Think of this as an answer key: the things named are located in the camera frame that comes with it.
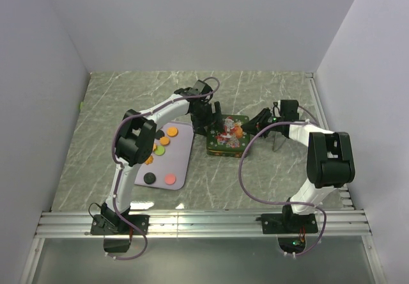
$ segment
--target black circle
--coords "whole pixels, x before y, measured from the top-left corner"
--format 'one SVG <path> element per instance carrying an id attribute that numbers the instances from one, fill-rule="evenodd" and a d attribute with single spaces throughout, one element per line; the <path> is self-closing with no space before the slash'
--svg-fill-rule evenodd
<path id="1" fill-rule="evenodd" d="M 143 181 L 148 185 L 153 184 L 156 182 L 156 176 L 152 172 L 147 172 L 147 174 L 143 176 Z"/>
<path id="2" fill-rule="evenodd" d="M 160 138 L 162 138 L 162 137 L 164 137 L 164 136 L 165 136 L 164 131 L 162 131 L 162 130 L 160 129 L 160 130 L 158 130 L 158 131 L 156 132 L 156 134 L 155 134 L 155 139 L 156 139 L 156 140 L 159 140 Z"/>

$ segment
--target white wall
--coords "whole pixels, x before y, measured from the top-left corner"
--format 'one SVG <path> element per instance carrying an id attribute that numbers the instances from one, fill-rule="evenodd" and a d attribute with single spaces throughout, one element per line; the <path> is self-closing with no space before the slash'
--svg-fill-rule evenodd
<path id="1" fill-rule="evenodd" d="M 51 0 L 90 71 L 315 71 L 353 0 Z"/>
<path id="2" fill-rule="evenodd" d="M 350 133 L 364 207 L 390 283 L 409 278 L 409 0 L 355 0 L 318 73 L 330 126 Z"/>
<path id="3" fill-rule="evenodd" d="M 48 0 L 0 0 L 0 283 L 50 209 L 87 79 Z"/>

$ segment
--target marble table surface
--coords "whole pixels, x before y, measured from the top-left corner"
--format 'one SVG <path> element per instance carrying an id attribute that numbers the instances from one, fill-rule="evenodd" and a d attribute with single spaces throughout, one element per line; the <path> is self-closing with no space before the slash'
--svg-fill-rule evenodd
<path id="1" fill-rule="evenodd" d="M 92 73 L 79 115 L 53 211 L 84 211 L 92 202 L 102 203 L 109 194 L 115 165 L 110 145 L 126 110 L 149 108 L 175 88 L 192 86 L 196 79 L 213 75 L 221 87 L 222 113 L 253 118 L 280 99 L 297 99 L 316 113 L 307 79 L 301 72 L 102 72 Z M 178 119 L 190 122 L 190 116 Z M 278 135 L 258 139 L 243 165 L 247 189 L 258 198 L 285 201 L 306 179 L 307 148 Z M 138 209 L 256 209 L 266 208 L 248 198 L 238 184 L 239 159 L 209 156 L 206 138 L 195 135 L 186 183 L 178 191 L 135 186 L 133 207 Z M 328 209 L 343 206 L 334 191 L 323 202 Z"/>

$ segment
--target pink circle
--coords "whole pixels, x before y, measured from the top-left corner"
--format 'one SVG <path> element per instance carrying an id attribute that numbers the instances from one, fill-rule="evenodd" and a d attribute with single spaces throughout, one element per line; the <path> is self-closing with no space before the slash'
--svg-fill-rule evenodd
<path id="1" fill-rule="evenodd" d="M 173 185 L 176 182 L 176 175 L 169 173 L 165 176 L 165 183 L 167 185 Z"/>

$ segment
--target green tin box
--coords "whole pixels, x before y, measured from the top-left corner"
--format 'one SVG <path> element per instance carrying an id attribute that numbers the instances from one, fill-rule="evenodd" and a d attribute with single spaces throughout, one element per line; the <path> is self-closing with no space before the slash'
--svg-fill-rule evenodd
<path id="1" fill-rule="evenodd" d="M 241 126 L 249 121 L 248 116 L 222 114 L 223 130 L 209 127 L 206 149 L 208 155 L 241 157 L 250 142 L 250 135 Z"/>

